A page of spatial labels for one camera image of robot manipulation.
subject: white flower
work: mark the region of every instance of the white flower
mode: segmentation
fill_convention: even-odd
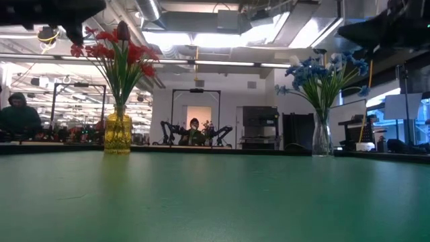
[[[292,67],[299,67],[299,66],[301,66],[300,60],[298,59],[297,56],[291,56],[290,57],[290,64],[291,64]]]

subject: yellow vase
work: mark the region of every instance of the yellow vase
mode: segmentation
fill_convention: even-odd
[[[105,153],[126,155],[132,143],[132,119],[126,106],[115,106],[115,112],[106,118]]]

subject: hood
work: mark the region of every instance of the hood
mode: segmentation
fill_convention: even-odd
[[[14,93],[9,97],[9,104],[12,106],[12,99],[21,99],[24,101],[24,105],[27,105],[27,100],[26,97],[24,96],[24,94],[22,93]]]

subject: fluorescent light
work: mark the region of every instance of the fluorescent light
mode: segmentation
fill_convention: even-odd
[[[234,61],[196,60],[196,65],[231,65],[238,67],[253,67],[254,63],[243,63]]]
[[[319,43],[321,43],[321,41],[323,41],[325,38],[327,38],[327,36],[333,32],[333,30],[335,30],[340,24],[342,24],[343,22],[343,18],[339,18],[326,32],[324,32],[324,34],[322,34],[319,38],[317,38],[315,40],[315,42],[313,42],[310,47],[315,48],[315,46],[317,46]]]
[[[69,92],[69,93],[74,93],[75,92],[75,91],[73,91],[72,89],[70,89],[68,87],[64,88],[64,90],[67,91],[67,92]]]
[[[37,38],[37,35],[17,35],[17,34],[0,34],[0,38],[10,38],[10,39],[30,39]]]
[[[81,95],[81,94],[73,94],[72,97],[75,97],[75,98],[80,99],[80,100],[86,100],[87,99],[86,95]]]
[[[186,60],[154,60],[152,62],[160,64],[188,64]]]
[[[243,45],[238,34],[197,34],[193,44],[207,48],[232,48]]]
[[[318,23],[315,19],[310,19],[298,32],[288,48],[308,48],[319,36]]]
[[[143,32],[143,35],[149,44],[160,47],[191,44],[191,38],[186,33]]]
[[[290,64],[261,63],[261,67],[290,68]]]
[[[34,60],[40,60],[40,59],[54,60],[55,59],[51,55],[44,55],[44,54],[6,54],[6,53],[1,53],[0,58],[28,58],[28,59],[34,59]]]
[[[275,26],[274,26],[272,32],[270,33],[270,35],[268,35],[268,37],[266,37],[265,44],[269,44],[269,43],[272,43],[273,41],[275,41],[276,36],[281,31],[282,27],[284,26],[285,22],[288,19],[288,16],[290,16],[290,12],[285,12],[283,14],[279,14],[279,15],[276,15],[275,17],[273,17],[273,22],[275,23]]]

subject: hoodie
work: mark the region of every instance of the hoodie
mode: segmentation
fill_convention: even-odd
[[[22,107],[13,107],[12,99],[24,101]],[[0,114],[0,123],[3,128],[12,132],[23,132],[25,129],[37,129],[41,127],[37,111],[27,106],[26,97],[22,93],[14,93],[9,97],[11,106],[3,108]]]

